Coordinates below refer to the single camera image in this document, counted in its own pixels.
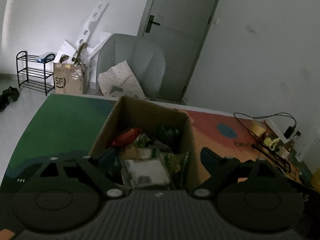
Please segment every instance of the round pad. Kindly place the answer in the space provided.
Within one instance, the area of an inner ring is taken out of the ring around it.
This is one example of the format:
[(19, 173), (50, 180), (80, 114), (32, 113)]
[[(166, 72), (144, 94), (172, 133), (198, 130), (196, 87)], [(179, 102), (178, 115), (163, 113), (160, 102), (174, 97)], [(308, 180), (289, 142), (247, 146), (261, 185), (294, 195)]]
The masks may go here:
[(250, 231), (281, 231), (302, 215), (303, 200), (299, 193), (282, 180), (259, 178), (232, 184), (217, 197), (223, 217)]
[(16, 194), (13, 209), (25, 226), (37, 231), (71, 230), (90, 220), (100, 207), (100, 196), (73, 179), (38, 178)]

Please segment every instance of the door frame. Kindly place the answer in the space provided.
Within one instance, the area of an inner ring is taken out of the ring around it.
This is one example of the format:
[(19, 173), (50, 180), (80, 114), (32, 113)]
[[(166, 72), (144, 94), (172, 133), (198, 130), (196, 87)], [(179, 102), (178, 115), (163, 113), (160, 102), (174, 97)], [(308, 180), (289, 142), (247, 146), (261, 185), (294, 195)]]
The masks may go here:
[[(212, 8), (212, 12), (211, 12), (208, 24), (207, 24), (207, 28), (206, 28), (206, 30), (204, 32), (204, 36), (202, 37), (202, 41), (201, 41), (200, 47), (199, 47), (198, 52), (196, 54), (196, 58), (195, 58), (195, 60), (194, 60), (194, 62), (192, 64), (189, 76), (188, 76), (188, 78), (186, 80), (186, 84), (184, 86), (184, 89), (182, 91), (180, 99), (182, 99), (184, 97), (184, 94), (186, 93), (186, 90), (187, 90), (187, 87), (188, 87), (189, 82), (191, 80), (191, 77), (193, 75), (193, 72), (194, 72), (194, 70), (196, 68), (196, 64), (198, 62), (198, 59), (199, 59), (199, 56), (200, 56), (204, 41), (205, 41), (205, 39), (207, 37), (207, 34), (208, 34), (208, 31), (210, 29), (210, 26), (211, 26), (211, 23), (212, 23), (212, 19), (213, 19), (215, 10), (216, 10), (217, 5), (218, 5), (218, 1), (219, 0), (215, 0), (215, 2), (214, 2), (213, 8)], [(140, 22), (140, 25), (139, 25), (139, 30), (138, 30), (137, 36), (143, 37), (145, 29), (147, 28), (147, 25), (148, 25), (148, 19), (149, 19), (149, 15), (150, 15), (150, 12), (151, 12), (151, 7), (153, 5), (153, 2), (154, 2), (154, 0), (147, 0), (146, 6), (145, 6), (143, 14), (142, 14), (142, 18), (141, 18), (141, 22)]]

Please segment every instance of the gray door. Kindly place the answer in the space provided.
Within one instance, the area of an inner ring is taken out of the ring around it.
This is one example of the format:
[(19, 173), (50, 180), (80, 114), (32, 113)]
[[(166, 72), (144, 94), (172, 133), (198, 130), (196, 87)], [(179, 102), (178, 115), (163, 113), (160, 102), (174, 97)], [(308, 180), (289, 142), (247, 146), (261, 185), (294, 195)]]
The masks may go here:
[(183, 88), (202, 45), (216, 0), (154, 0), (143, 37), (165, 53), (160, 98), (181, 100)]

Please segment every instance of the open cardboard box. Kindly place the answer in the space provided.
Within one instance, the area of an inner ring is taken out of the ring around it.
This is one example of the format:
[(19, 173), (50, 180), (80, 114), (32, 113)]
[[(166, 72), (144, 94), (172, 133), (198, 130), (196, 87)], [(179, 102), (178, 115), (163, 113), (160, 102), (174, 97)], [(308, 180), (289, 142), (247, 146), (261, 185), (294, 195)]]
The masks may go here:
[(133, 97), (121, 97), (105, 124), (103, 125), (92, 149), (90, 156), (100, 156), (110, 145), (112, 139), (127, 128), (139, 127), (150, 137), (157, 136), (160, 126), (178, 129), (182, 132), (179, 145), (179, 154), (191, 154), (185, 188), (192, 191), (200, 185), (198, 175), (192, 125), (185, 113), (153, 104)]

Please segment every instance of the cardboard box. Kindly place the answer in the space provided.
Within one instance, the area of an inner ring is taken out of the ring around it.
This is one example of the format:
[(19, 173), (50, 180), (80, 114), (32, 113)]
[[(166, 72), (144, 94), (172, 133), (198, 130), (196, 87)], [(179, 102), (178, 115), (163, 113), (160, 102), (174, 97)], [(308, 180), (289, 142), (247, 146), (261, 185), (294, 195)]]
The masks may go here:
[(133, 97), (121, 97), (103, 125), (92, 146), (90, 156), (99, 157), (112, 139), (127, 128), (139, 127), (148, 136), (156, 137), (159, 126), (178, 129), (182, 132), (178, 153), (191, 153), (185, 187), (192, 191), (201, 184), (198, 176), (192, 124), (185, 113), (177, 110)]
[(83, 95), (89, 87), (87, 67), (77, 64), (54, 63), (54, 84), (56, 94)]

